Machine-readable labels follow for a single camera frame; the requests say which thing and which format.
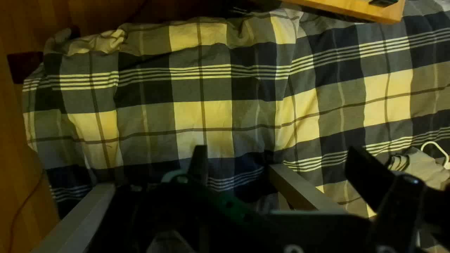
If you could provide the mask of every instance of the wooden board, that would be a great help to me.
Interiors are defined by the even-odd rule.
[[[397,4],[389,7],[375,6],[370,4],[370,1],[372,0],[283,0],[283,3],[306,6],[376,23],[390,24],[403,20],[407,0],[399,0]]]

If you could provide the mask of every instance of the plaid blanket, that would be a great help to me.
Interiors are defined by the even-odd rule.
[[[23,93],[29,143],[61,205],[119,172],[158,181],[209,145],[214,191],[252,200],[265,167],[285,163],[368,215],[351,205],[351,145],[450,150],[448,0],[408,0],[396,25],[283,7],[69,37],[48,41]]]

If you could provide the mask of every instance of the yellow and navy plaid pattern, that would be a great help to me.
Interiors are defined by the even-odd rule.
[[[265,166],[286,163],[352,211],[351,145],[450,146],[448,1],[410,0],[396,25],[279,8],[119,30],[107,53],[51,38],[26,83],[29,142],[60,202],[86,193],[89,172],[158,180],[209,145],[216,191],[251,198]]]

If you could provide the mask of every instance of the bed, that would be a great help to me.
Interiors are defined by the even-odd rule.
[[[349,146],[450,150],[446,0],[408,0],[393,25],[290,6],[72,34],[48,39],[23,91],[62,215],[99,181],[158,183],[207,145],[214,191],[254,201],[283,163],[370,217],[344,173]]]

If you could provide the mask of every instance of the wooden furniture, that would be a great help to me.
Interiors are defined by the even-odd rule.
[[[397,4],[382,7],[370,4],[370,0],[283,0],[283,3],[300,4],[376,23],[401,21],[406,1],[399,0]]]
[[[296,209],[347,214],[337,202],[325,197],[300,174],[283,165],[269,169],[269,181]],[[79,253],[86,252],[99,229],[116,194],[116,186],[98,184],[65,219],[33,250],[33,253]]]

